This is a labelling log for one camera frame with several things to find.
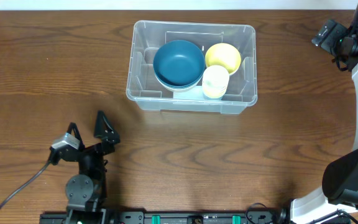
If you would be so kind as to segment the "cream large bowl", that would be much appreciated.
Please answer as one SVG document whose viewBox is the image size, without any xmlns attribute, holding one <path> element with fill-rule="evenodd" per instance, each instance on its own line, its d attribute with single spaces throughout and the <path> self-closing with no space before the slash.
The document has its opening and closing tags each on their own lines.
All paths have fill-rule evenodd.
<svg viewBox="0 0 358 224">
<path fill-rule="evenodd" d="M 182 92 L 186 92 L 186 91 L 190 91 L 192 88 L 194 88 L 196 85 L 188 85 L 188 86 L 169 86 L 166 84 L 162 85 L 164 88 L 166 88 L 169 91 L 172 92 L 178 92 L 178 93 L 182 93 Z"/>
</svg>

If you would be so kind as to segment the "cream cup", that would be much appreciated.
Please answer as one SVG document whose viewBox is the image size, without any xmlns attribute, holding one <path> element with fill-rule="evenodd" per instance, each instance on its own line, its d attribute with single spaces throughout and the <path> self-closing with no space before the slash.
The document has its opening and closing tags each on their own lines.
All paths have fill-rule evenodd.
<svg viewBox="0 0 358 224">
<path fill-rule="evenodd" d="M 203 73 L 203 91 L 221 92 L 227 90 L 230 75 L 228 71 L 220 65 L 212 65 Z"/>
</svg>

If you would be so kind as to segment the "yellow small bowl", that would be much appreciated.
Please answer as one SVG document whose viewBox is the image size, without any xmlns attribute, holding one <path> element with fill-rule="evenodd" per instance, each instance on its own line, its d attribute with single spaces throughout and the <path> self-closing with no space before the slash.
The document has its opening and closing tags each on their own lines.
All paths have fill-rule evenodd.
<svg viewBox="0 0 358 224">
<path fill-rule="evenodd" d="M 206 67 L 222 66 L 230 75 L 233 75 L 241 65 L 241 54 L 233 45 L 227 43 L 214 44 L 205 54 L 205 64 Z"/>
</svg>

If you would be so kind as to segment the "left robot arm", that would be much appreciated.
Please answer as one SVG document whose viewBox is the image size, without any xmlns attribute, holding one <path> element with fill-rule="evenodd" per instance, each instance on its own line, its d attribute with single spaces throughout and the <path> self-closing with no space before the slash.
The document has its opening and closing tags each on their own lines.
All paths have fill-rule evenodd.
<svg viewBox="0 0 358 224">
<path fill-rule="evenodd" d="M 49 163 L 57 165 L 60 160 L 78 163 L 78 174 L 66 184 L 68 210 L 95 212 L 107 197 L 106 164 L 104 156 L 114 153 L 120 136 L 103 111 L 98 111 L 94 137 L 100 142 L 86 147 L 75 123 L 67 132 L 54 140 L 50 146 Z"/>
</svg>

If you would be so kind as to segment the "dark blue bowl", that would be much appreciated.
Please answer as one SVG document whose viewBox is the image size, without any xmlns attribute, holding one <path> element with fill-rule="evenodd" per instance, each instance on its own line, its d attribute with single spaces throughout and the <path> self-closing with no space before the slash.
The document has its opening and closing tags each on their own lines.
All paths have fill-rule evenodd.
<svg viewBox="0 0 358 224">
<path fill-rule="evenodd" d="M 198 84 L 202 75 L 185 75 L 174 74 L 174 76 L 164 77 L 160 73 L 156 73 L 155 77 L 157 81 L 166 89 L 171 91 L 185 91 L 191 89 Z"/>
<path fill-rule="evenodd" d="M 174 74 L 202 75 L 205 69 L 201 49 L 187 40 L 174 40 L 157 50 L 153 61 L 154 73 L 164 77 Z"/>
</svg>

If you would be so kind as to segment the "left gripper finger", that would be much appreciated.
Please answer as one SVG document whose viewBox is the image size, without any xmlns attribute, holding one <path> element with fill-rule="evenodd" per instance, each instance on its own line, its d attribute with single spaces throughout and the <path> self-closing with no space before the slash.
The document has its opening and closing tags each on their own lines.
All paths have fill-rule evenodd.
<svg viewBox="0 0 358 224">
<path fill-rule="evenodd" d="M 119 133 L 113 128 L 113 125 L 101 110 L 98 111 L 96 117 L 94 137 L 100 139 L 102 142 L 108 142 L 110 144 L 120 143 Z"/>
<path fill-rule="evenodd" d="M 75 123 L 70 123 L 67 129 L 67 133 L 73 135 L 77 140 L 80 141 L 79 149 L 84 149 L 85 145 L 83 144 L 83 140 L 81 138 L 80 132 Z"/>
</svg>

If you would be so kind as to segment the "yellow cup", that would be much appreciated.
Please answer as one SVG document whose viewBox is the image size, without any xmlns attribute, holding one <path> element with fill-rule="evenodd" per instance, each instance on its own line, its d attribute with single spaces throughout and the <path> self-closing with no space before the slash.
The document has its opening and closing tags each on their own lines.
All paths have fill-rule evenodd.
<svg viewBox="0 0 358 224">
<path fill-rule="evenodd" d="M 225 91 L 221 91 L 221 92 L 210 92 L 210 91 L 204 91 L 203 95 L 209 96 L 209 97 L 220 97 L 220 96 L 224 96 L 225 95 Z"/>
</svg>

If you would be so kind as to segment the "light blue cup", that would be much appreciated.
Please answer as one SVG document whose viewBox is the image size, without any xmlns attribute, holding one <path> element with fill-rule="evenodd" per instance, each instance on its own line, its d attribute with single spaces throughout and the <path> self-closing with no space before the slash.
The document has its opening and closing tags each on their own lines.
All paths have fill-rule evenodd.
<svg viewBox="0 0 358 224">
<path fill-rule="evenodd" d="M 206 95 L 203 95 L 203 98 L 205 100 L 215 100 L 215 101 L 221 101 L 223 96 L 220 96 L 220 97 L 209 97 L 209 96 L 206 96 Z"/>
</svg>

